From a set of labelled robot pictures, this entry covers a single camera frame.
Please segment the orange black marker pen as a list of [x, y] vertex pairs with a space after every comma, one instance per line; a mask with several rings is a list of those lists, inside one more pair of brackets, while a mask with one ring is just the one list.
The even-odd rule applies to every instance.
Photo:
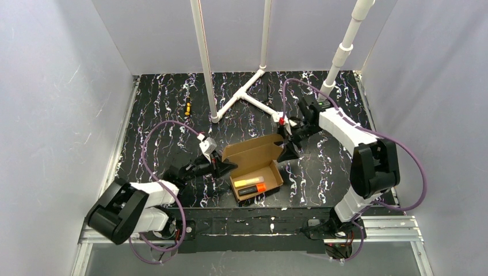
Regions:
[[262, 193], [265, 191], [266, 191], [266, 185], [264, 183], [258, 183], [254, 186], [249, 186], [249, 187], [238, 190], [238, 195], [240, 197], [242, 197], [242, 196], [246, 196], [249, 194]]

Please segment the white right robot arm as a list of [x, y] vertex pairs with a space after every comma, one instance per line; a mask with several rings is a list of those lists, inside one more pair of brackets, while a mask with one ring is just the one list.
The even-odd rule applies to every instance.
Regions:
[[299, 110], [302, 118], [287, 118], [283, 112], [272, 115], [284, 139], [278, 162], [299, 158], [301, 142], [321, 131], [331, 134], [352, 156], [350, 187], [331, 212], [335, 223], [353, 221], [373, 200], [400, 182], [394, 142], [362, 131], [331, 102], [307, 102], [302, 98]]

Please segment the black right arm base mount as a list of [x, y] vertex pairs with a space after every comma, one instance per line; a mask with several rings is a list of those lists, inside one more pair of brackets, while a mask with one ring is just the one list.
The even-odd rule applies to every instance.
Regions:
[[346, 239], [367, 237], [362, 219], [357, 218], [355, 221], [340, 222], [336, 218], [318, 219], [312, 218], [307, 220], [299, 232], [305, 234], [309, 239]]

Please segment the yellow marker pen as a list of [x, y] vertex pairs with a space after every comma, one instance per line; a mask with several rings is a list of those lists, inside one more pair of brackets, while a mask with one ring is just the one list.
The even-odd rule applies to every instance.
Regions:
[[256, 184], [263, 183], [263, 182], [264, 182], [264, 177], [255, 177], [255, 178], [241, 179], [241, 180], [235, 181], [234, 186], [236, 188], [240, 188], [240, 187], [246, 187], [246, 186], [250, 186], [250, 185], [251, 186], [256, 185]]

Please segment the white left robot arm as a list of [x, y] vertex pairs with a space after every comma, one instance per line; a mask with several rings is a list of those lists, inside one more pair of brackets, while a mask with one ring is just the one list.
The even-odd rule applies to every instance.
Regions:
[[197, 177], [220, 178], [238, 166], [214, 151], [200, 155], [182, 167], [170, 166], [160, 182], [136, 183], [116, 178], [91, 207], [85, 223], [119, 245], [133, 233], [162, 231], [170, 217], [162, 206], [175, 203], [175, 196]]

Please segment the brown cardboard box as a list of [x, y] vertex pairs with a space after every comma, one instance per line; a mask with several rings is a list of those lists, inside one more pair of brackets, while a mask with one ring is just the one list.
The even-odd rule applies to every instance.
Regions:
[[[277, 167], [277, 159], [282, 152], [278, 143], [281, 142], [283, 142], [283, 138], [280, 135], [272, 134], [230, 144], [224, 148], [222, 159], [237, 165], [237, 168], [230, 172], [230, 181], [238, 202], [283, 185], [284, 181]], [[235, 183], [256, 177], [264, 178], [263, 187], [254, 193], [240, 195], [241, 188], [237, 187]]]

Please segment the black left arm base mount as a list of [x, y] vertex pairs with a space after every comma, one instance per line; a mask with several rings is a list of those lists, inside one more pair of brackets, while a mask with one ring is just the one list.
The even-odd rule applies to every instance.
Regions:
[[177, 242], [182, 235], [184, 240], [194, 240], [196, 238], [196, 221], [186, 220], [186, 227], [183, 227], [183, 222], [177, 219], [170, 219], [161, 231], [145, 232], [144, 236], [148, 240], [164, 240]]

